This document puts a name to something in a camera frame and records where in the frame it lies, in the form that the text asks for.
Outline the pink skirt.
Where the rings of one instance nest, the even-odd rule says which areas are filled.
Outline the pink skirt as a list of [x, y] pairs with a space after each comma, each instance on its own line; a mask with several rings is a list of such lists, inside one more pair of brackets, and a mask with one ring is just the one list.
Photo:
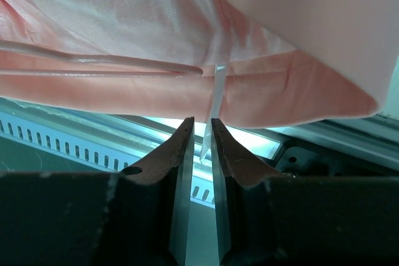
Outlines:
[[16, 78], [1, 96], [162, 118], [220, 117], [265, 128], [363, 118], [384, 106], [398, 59], [398, 0], [79, 0], [121, 30], [132, 57], [200, 77]]

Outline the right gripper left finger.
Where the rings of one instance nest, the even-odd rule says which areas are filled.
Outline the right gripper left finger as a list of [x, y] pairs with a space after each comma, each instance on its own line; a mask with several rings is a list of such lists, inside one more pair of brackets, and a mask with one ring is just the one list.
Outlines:
[[194, 119], [122, 170], [128, 188], [123, 233], [133, 265], [184, 265], [194, 155]]

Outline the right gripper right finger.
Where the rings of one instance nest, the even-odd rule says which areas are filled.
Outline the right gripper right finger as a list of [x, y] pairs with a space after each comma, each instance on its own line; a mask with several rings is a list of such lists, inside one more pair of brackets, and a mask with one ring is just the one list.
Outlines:
[[295, 197], [286, 178], [240, 145], [219, 119], [212, 119], [212, 164], [221, 265], [295, 265], [289, 218]]

